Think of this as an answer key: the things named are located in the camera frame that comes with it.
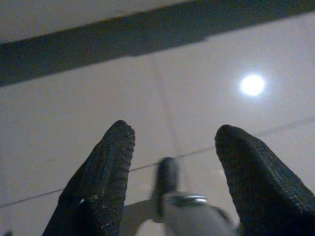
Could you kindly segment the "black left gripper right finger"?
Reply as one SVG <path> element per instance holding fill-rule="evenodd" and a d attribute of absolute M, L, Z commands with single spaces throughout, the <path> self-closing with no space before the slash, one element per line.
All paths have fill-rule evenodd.
<path fill-rule="evenodd" d="M 259 138 L 232 125 L 216 153 L 245 236 L 313 236 L 315 195 Z"/>

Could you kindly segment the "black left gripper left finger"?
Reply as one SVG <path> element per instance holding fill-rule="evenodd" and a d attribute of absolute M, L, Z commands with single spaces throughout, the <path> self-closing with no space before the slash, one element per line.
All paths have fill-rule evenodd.
<path fill-rule="evenodd" d="M 116 121 L 70 178 L 43 235 L 117 236 L 134 146 L 135 131 Z"/>

